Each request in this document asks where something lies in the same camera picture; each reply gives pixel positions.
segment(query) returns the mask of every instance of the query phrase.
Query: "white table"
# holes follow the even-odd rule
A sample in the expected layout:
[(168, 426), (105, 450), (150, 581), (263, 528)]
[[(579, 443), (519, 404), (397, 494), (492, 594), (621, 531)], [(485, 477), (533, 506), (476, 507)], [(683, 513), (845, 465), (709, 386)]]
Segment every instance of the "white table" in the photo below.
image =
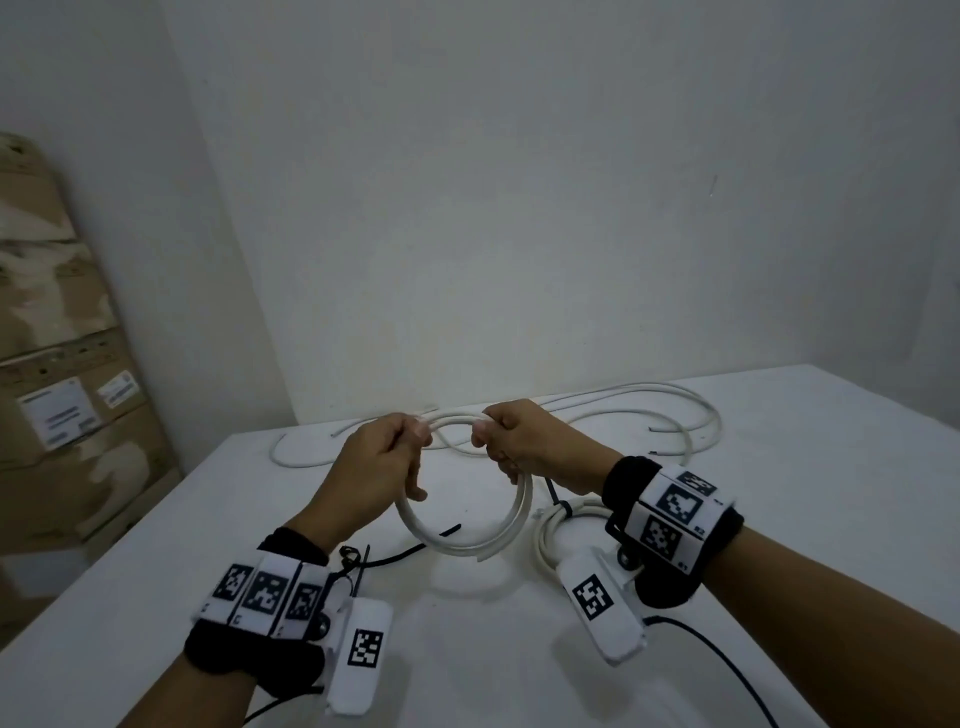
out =
[[(685, 382), (722, 412), (721, 444), (693, 467), (737, 498), (754, 528), (960, 629), (960, 432), (811, 366)], [(660, 395), (617, 402), (662, 406)], [(671, 435), (609, 415), (579, 425), (641, 453)], [(284, 453), (332, 456), (335, 424), (291, 428)], [(234, 435), (0, 654), (0, 724), (111, 726), (180, 651), (189, 615), (231, 556), (295, 513), (325, 469), (282, 470), (266, 457), (277, 432)], [(499, 518), (511, 494), (490, 463), (424, 457), (438, 529)], [(538, 486), (535, 507), (548, 502)], [(610, 543), (581, 519), (562, 541)], [(411, 544), (390, 511), (351, 541), (372, 558)], [(361, 590), (394, 604), (377, 700), (353, 725), (762, 726), (762, 715), (705, 647), (668, 626), (618, 668), (594, 651), (565, 596), (533, 567), (529, 532), (483, 564), (422, 552), (370, 570)], [(772, 663), (704, 591), (680, 610), (747, 673), (783, 728), (822, 725)], [(308, 697), (260, 725), (340, 722)], [(254, 705), (266, 702), (262, 693)]]

